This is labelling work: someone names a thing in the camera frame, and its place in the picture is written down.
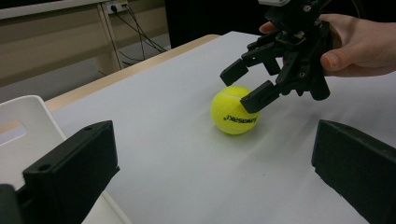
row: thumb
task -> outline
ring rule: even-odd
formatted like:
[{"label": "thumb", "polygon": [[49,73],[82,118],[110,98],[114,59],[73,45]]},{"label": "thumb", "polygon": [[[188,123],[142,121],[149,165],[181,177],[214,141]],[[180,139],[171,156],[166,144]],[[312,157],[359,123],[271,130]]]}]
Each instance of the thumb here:
[{"label": "thumb", "polygon": [[357,62],[359,57],[353,48],[332,49],[320,57],[320,63],[328,71],[338,71]]}]

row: table surface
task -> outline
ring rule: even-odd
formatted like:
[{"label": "table surface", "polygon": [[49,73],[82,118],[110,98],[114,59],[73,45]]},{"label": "table surface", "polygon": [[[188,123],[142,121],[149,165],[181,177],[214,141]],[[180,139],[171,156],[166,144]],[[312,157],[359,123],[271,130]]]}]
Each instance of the table surface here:
[{"label": "table surface", "polygon": [[[107,192],[133,223],[367,223],[315,173],[312,150],[320,119],[396,146],[396,74],[327,77],[328,99],[293,91],[265,107],[252,130],[228,135],[213,124],[210,103],[225,87],[221,71],[256,39],[209,36],[47,102],[66,136],[113,120],[120,171]],[[253,90],[266,80],[274,77],[256,65],[234,85]]]}]

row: yellow tennis ball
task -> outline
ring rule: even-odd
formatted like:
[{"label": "yellow tennis ball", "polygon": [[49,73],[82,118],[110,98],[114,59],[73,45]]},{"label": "yellow tennis ball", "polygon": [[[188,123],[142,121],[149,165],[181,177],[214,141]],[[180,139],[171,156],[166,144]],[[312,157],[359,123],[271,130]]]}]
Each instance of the yellow tennis ball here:
[{"label": "yellow tennis ball", "polygon": [[260,112],[249,114],[240,102],[249,93],[250,90],[245,87],[229,86],[215,95],[210,106],[210,117],[220,130],[241,134],[256,125]]}]

